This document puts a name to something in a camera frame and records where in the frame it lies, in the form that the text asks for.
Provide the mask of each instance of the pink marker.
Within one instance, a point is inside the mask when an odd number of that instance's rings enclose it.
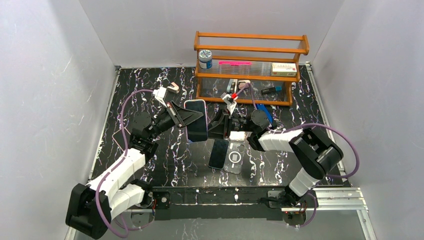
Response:
[[[230,66],[252,65],[250,61],[219,61],[220,65],[228,64]]]

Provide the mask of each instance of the product box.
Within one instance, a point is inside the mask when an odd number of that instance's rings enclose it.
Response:
[[[274,62],[272,64],[271,76],[296,77],[296,74],[298,74],[296,63]]]

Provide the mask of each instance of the black smartphone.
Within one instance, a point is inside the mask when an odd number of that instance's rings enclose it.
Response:
[[[209,158],[210,168],[219,170],[224,168],[229,144],[230,142],[227,140],[215,139]]]
[[[203,116],[185,127],[188,142],[202,142],[208,140],[208,123],[206,102],[202,99],[187,100],[184,108],[203,113]]]

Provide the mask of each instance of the table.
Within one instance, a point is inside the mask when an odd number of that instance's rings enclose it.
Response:
[[[291,85],[292,106],[266,106],[280,129],[303,123],[324,122],[307,69],[304,65],[299,68],[300,81]],[[99,176],[122,154],[112,136],[119,131],[119,113],[125,98],[136,90],[167,87],[171,82],[180,86],[179,94],[170,95],[178,105],[183,106],[184,101],[196,98],[197,79],[194,67],[122,68],[119,71],[91,179]],[[223,85],[226,88],[225,82],[221,81],[216,87],[221,89]],[[261,86],[254,86],[256,95],[260,88]],[[217,102],[207,102],[206,105],[209,120],[223,106]],[[136,125],[132,122],[136,113],[145,111],[153,116],[160,110],[163,107],[158,101],[152,100],[150,93],[135,95],[125,107],[124,124],[131,130]],[[246,115],[252,110],[251,104],[238,104],[236,112]],[[252,150],[247,143],[241,174],[211,169],[208,162],[213,142],[213,139],[208,139],[205,142],[188,143],[185,130],[174,127],[159,136],[159,147],[154,157],[134,174],[133,179],[150,182],[154,187],[285,186],[301,169],[293,153],[259,152]],[[335,168],[331,174],[339,175],[340,172]],[[326,179],[320,184],[343,183],[340,179]]]

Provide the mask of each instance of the blue jar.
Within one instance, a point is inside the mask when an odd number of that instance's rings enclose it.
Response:
[[[210,50],[203,49],[199,52],[199,66],[202,69],[212,68],[212,52]]]

